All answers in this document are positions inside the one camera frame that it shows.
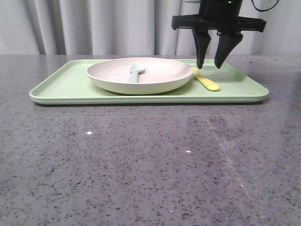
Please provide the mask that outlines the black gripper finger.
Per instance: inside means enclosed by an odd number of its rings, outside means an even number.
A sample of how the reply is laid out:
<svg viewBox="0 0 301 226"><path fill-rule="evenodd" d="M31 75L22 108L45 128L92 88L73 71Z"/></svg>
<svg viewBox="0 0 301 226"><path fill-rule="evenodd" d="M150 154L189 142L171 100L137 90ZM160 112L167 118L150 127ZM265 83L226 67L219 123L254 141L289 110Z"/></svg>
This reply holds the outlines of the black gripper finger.
<svg viewBox="0 0 301 226"><path fill-rule="evenodd" d="M196 47L196 64L198 69L201 69L204 64L206 51L208 48L208 45L211 41L211 37L208 34L208 30L204 29L193 29L192 34L195 41L195 47Z"/></svg>
<svg viewBox="0 0 301 226"><path fill-rule="evenodd" d="M231 51L242 41L242 33L223 34L219 37L214 64L220 69Z"/></svg>

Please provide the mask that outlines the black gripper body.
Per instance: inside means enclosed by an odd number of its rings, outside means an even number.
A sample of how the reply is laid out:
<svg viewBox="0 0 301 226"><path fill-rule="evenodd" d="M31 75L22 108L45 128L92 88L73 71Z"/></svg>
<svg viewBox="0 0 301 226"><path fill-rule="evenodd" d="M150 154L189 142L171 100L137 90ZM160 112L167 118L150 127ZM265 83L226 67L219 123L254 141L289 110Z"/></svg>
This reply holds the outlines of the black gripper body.
<svg viewBox="0 0 301 226"><path fill-rule="evenodd" d="M218 35L263 32L266 21L239 16L241 6L241 0L202 0L197 14L173 16L172 29L191 29L197 33L216 30Z"/></svg>

